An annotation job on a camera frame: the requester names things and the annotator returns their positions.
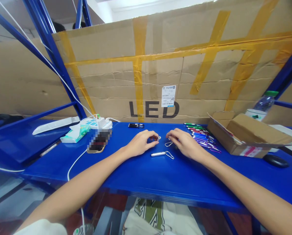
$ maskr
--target human arm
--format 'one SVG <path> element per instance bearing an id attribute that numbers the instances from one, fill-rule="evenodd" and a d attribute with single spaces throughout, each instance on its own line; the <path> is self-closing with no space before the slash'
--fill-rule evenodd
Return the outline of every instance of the human arm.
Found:
<path id="1" fill-rule="evenodd" d="M 147 144 L 148 138 L 154 141 Z M 18 231 L 40 219 L 54 223 L 67 218 L 87 202 L 119 165 L 154 147 L 159 143 L 157 139 L 158 134 L 154 131 L 144 130 L 138 133 L 128 145 L 81 172 L 50 195 L 31 213 Z"/>
<path id="2" fill-rule="evenodd" d="M 167 136 L 186 156 L 208 168 L 272 234 L 292 234 L 292 205 L 238 173 L 203 149 L 189 133 L 180 129 Z"/>

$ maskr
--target tissue pack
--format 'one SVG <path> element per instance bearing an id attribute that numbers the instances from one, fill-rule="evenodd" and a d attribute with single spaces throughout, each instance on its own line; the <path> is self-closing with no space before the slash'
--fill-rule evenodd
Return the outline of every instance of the tissue pack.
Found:
<path id="1" fill-rule="evenodd" d="M 77 143 L 86 135 L 89 129 L 89 125 L 80 125 L 80 128 L 71 129 L 65 136 L 61 137 L 60 140 L 62 143 Z"/>

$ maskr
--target cardboard wall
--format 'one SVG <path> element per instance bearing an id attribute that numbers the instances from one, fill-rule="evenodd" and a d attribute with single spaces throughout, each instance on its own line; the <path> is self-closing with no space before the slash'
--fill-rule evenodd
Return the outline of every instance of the cardboard wall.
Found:
<path id="1" fill-rule="evenodd" d="M 292 103 L 292 84 L 280 96 L 279 101 Z M 267 124 L 292 126 L 292 109 L 274 105 L 264 118 L 263 122 Z"/>
<path id="2" fill-rule="evenodd" d="M 292 0 L 218 0 L 53 35 L 82 103 L 134 122 L 244 112 L 292 54 Z M 176 105 L 161 107 L 163 86 Z"/>
<path id="3" fill-rule="evenodd" d="M 39 39 L 33 43 L 48 57 Z M 17 40 L 0 42 L 0 114 L 27 117 L 69 102 L 59 77 L 26 47 Z M 69 107 L 46 118 L 76 115 Z"/>

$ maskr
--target computer mouse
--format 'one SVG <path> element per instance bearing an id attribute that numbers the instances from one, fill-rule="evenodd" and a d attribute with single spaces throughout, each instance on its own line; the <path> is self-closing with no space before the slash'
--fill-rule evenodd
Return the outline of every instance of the computer mouse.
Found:
<path id="1" fill-rule="evenodd" d="M 289 167 L 289 164 L 287 161 L 285 161 L 284 159 L 278 157 L 278 156 L 275 156 L 275 155 L 271 155 L 271 154 L 267 154 L 263 157 L 263 159 L 273 165 L 273 166 L 276 166 L 276 167 L 279 167 L 279 168 L 286 168 L 286 167 Z"/>

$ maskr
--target forearm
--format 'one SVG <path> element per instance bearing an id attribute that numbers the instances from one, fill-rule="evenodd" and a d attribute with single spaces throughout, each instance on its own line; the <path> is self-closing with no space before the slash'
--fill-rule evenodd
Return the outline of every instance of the forearm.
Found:
<path id="1" fill-rule="evenodd" d="M 120 149 L 78 174 L 41 203 L 19 228 L 39 220 L 58 222 L 78 210 L 100 188 L 107 177 L 126 159 Z"/>
<path id="2" fill-rule="evenodd" d="M 214 156 L 203 164 L 213 172 L 272 234 L 292 234 L 292 205 Z"/>

